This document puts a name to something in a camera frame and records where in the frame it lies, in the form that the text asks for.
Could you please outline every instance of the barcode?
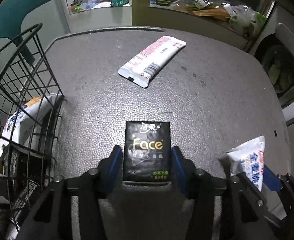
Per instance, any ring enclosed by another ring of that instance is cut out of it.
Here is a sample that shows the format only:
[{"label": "barcode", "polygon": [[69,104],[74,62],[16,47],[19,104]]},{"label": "barcode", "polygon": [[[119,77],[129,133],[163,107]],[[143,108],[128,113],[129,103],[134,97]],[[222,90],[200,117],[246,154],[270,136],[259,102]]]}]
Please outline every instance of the barcode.
[{"label": "barcode", "polygon": [[155,63],[151,63],[147,68],[144,69],[144,72],[146,72],[147,74],[153,77],[154,75],[156,75],[159,69],[160,69],[159,65]]}]

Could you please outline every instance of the bolt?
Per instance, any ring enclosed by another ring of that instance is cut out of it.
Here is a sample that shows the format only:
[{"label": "bolt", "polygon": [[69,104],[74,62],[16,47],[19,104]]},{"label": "bolt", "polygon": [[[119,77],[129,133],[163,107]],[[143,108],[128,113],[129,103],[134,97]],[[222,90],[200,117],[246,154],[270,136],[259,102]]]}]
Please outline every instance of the bolt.
[{"label": "bolt", "polygon": [[196,170],[196,175],[197,176],[203,176],[203,175],[205,175],[205,171],[203,169],[197,169]]},{"label": "bolt", "polygon": [[53,181],[54,182],[61,182],[64,179],[62,175],[57,175],[54,177]]},{"label": "bolt", "polygon": [[96,174],[98,174],[98,170],[97,169],[90,169],[89,171],[88,171],[88,174],[89,175],[96,175]]},{"label": "bolt", "polygon": [[230,177],[230,180],[233,182],[233,183],[237,183],[239,182],[239,178],[237,176],[231,176]]}]

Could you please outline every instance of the black tissue pack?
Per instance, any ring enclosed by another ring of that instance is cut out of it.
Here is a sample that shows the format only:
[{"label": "black tissue pack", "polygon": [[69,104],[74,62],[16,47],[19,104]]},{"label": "black tissue pack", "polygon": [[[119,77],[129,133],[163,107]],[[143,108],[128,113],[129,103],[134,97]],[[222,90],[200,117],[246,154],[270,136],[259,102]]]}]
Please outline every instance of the black tissue pack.
[{"label": "black tissue pack", "polygon": [[123,181],[167,184],[170,179],[169,122],[126,121]]}]

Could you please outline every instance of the white squeeze pouch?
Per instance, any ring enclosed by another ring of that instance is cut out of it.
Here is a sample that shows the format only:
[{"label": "white squeeze pouch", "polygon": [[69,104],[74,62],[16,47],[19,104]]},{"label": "white squeeze pouch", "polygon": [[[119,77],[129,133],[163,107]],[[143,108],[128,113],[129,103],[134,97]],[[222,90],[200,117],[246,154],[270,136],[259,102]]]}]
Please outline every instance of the white squeeze pouch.
[{"label": "white squeeze pouch", "polygon": [[146,88],[149,81],[185,45],[185,41],[163,36],[123,65],[118,74]]},{"label": "white squeeze pouch", "polygon": [[262,190],[265,137],[259,136],[227,152],[231,160],[230,174],[245,172],[249,180]]}]

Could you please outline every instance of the chair backrest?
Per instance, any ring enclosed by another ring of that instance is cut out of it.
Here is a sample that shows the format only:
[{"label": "chair backrest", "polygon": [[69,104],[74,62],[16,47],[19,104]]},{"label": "chair backrest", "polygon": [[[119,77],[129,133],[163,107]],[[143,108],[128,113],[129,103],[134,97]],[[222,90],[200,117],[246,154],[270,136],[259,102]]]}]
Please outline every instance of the chair backrest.
[{"label": "chair backrest", "polygon": [[[0,39],[13,39],[21,33],[21,24],[28,13],[51,0],[7,0],[0,5]],[[21,52],[28,63],[32,64],[34,57],[27,47]]]}]

